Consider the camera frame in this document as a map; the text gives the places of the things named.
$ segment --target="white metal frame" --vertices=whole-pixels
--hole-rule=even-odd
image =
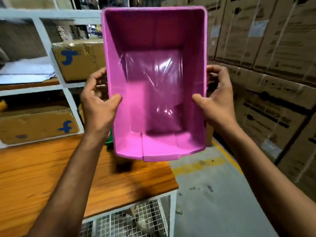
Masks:
[[[169,207],[170,208],[170,216],[169,216],[170,219],[169,219],[169,223],[168,223],[168,221],[167,221],[167,219],[165,217],[165,213],[163,211],[162,204],[161,204],[161,201],[160,201],[160,198],[162,198],[162,197],[170,197],[170,207]],[[127,206],[124,206],[124,207],[112,210],[112,211],[108,211],[108,212],[105,212],[105,213],[102,213],[102,214],[99,214],[99,215],[92,216],[90,218],[84,219],[82,221],[82,223],[84,224],[84,223],[88,223],[88,222],[93,221],[92,237],[95,237],[96,236],[96,228],[95,227],[97,226],[97,220],[98,219],[100,219],[100,218],[102,218],[104,216],[107,216],[107,215],[114,214],[114,213],[119,212],[119,211],[126,210],[128,208],[131,208],[134,205],[141,204],[141,203],[144,203],[144,202],[148,202],[148,201],[151,201],[151,200],[157,200],[158,201],[159,211],[160,211],[161,216],[162,216],[163,225],[166,228],[167,236],[168,237],[173,237],[173,235],[174,235],[174,218],[175,218],[175,212],[176,212],[177,190],[170,191],[170,192],[167,192],[167,193],[164,193],[164,194],[157,195],[155,197],[146,199],[144,201],[136,202],[136,203],[133,203],[133,204],[130,204],[130,205],[127,205]]]
[[[0,19],[32,19],[60,83],[59,85],[53,85],[53,86],[30,87],[30,88],[0,91],[0,96],[17,95],[17,94],[23,94],[23,93],[33,93],[33,92],[51,91],[51,90],[62,90],[65,94],[65,97],[69,103],[70,109],[79,127],[79,132],[76,134],[83,133],[84,132],[83,124],[80,120],[80,117],[77,111],[77,106],[75,104],[73,96],[71,95],[69,91],[69,88],[84,87],[85,83],[84,82],[78,82],[78,83],[65,82],[61,74],[61,71],[59,69],[59,66],[57,64],[57,61],[54,57],[54,54],[52,52],[52,44],[42,20],[51,19],[51,20],[55,20],[58,23],[64,23],[65,25],[101,24],[101,10],[60,10],[60,9],[59,10],[58,9],[57,10],[25,10],[25,9],[7,8],[7,9],[0,9]],[[55,139],[55,138],[64,137],[64,136],[68,136],[68,135],[60,135],[60,136],[46,138],[43,140]],[[5,148],[5,147],[10,147],[10,146],[15,146],[15,145],[22,145],[26,143],[6,145],[0,141],[0,148]]]

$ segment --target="blue logo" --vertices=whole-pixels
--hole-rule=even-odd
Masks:
[[[71,121],[65,121],[63,123],[63,127],[57,129],[57,131],[64,131],[65,133],[69,133],[69,131],[71,130],[71,126],[68,126],[71,123]]]
[[[63,56],[66,57],[66,60],[61,62],[64,66],[69,66],[72,63],[72,56],[79,55],[77,51],[66,49],[60,52]]]

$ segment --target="wire mesh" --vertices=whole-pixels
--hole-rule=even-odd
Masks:
[[[92,225],[93,225],[92,221],[82,224],[81,231],[79,233],[79,237],[91,237]]]
[[[150,231],[147,233],[137,228],[137,222],[140,219],[149,225]],[[167,236],[157,200],[137,205],[132,217],[123,211],[104,216],[99,220],[96,235],[98,237]]]

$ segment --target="concrete floor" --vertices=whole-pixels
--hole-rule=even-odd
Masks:
[[[278,236],[221,145],[169,163],[179,184],[174,237]]]

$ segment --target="green object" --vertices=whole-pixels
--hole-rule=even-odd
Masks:
[[[110,137],[108,138],[108,140],[105,142],[106,144],[108,143],[112,143],[113,142],[113,136],[112,136],[112,129],[110,130]]]

